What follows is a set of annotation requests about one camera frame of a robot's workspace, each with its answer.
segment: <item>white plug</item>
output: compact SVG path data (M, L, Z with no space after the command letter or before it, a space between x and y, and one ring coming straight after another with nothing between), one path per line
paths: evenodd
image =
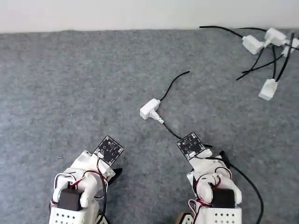
M292 49L291 49L291 53L293 53L293 51L295 50L294 48L297 48L299 46L299 40L297 38L293 39L293 43L292 43ZM288 51L289 51L289 46L285 46L285 49L282 51L282 54L284 55L284 57L286 57L288 55Z
M266 32L264 46L266 47L272 43L280 47L285 44L285 40L286 40L286 35L278 31L277 29L270 28Z
M147 102L146 105L144 105L140 109L140 116L146 120L147 118L149 118L151 111L155 111L156 109L158 109L159 104L160 104L160 100L151 99L149 102Z
M268 101L271 100L277 89L277 85L278 82L276 82L275 79L267 79L266 82L263 84L263 87L258 96Z
M252 35L244 36L242 40L243 46L253 55L256 55L263 48L264 42L258 41Z

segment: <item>white wall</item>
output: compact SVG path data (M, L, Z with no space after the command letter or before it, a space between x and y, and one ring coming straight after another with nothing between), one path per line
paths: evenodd
M299 0L0 0L0 32L299 28Z

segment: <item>electronic component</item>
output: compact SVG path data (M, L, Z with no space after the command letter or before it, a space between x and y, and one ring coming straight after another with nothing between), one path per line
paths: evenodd
M62 189L60 193L60 198L58 202L58 208L66 209L71 211L80 211L82 210L80 204L80 198L83 191L65 188Z
M93 153L111 166L123 150L124 148L120 144L107 135Z
M232 189L217 189L213 188L213 208L235 208L235 193Z
M256 55L263 48L263 42L258 41L252 35L244 36L242 40L243 46L253 55Z
M275 79L267 79L266 82L263 84L263 87L258 96L268 101L271 100L277 89L277 85L278 82L276 82Z
M191 159L192 157L196 156L206 149L204 144L194 132L178 141L177 146L187 160Z

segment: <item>white wire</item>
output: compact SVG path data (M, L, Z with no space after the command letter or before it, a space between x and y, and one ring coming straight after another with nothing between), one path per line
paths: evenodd
M191 211L193 212L194 216L196 216L196 211L194 210L194 208L192 208L192 206L190 205L190 202L193 202L193 203L195 204L195 206L196 206L196 201L194 201L194 200L192 200L192 199L190 199L190 200L188 201L188 206L189 206L189 208L190 208Z
M73 182L72 183L74 183L75 181L76 181L76 178L75 178L75 176L73 175L73 174L68 174L68 173L59 173L59 174L57 174L56 176L55 176L55 178L54 178L54 190L56 189L56 184L57 184L57 178L59 177L59 176L61 176L61 175L64 175L64 176L71 176L72 178L73 178Z

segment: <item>red wire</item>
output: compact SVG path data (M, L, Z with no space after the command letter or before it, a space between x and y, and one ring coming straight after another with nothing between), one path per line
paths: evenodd
M198 214L199 214L199 211L200 211L201 207L203 207L203 205L201 205L201 206L198 208L198 212L197 212L196 216L194 217L194 221L193 221L194 224L196 224L195 222L196 222L196 219L197 219L197 217L198 217Z
M229 173L229 178L232 179L232 174L231 174L230 170L227 169L227 168L225 168L225 167L217 167L217 168L215 169L215 173L216 173L216 170L218 170L219 168L222 168L222 169L224 169L225 171L227 171L227 172Z
M82 175L82 177L81 177L80 180L77 180L76 182L74 182L74 183L71 184L70 186L71 186L71 187L74 187L74 186L78 185L78 183L80 183L81 180L83 180L83 177L85 176L86 173L94 173L94 174L100 175L97 171L94 171L94 170L87 170L87 171L85 171L85 172L83 173L83 175Z

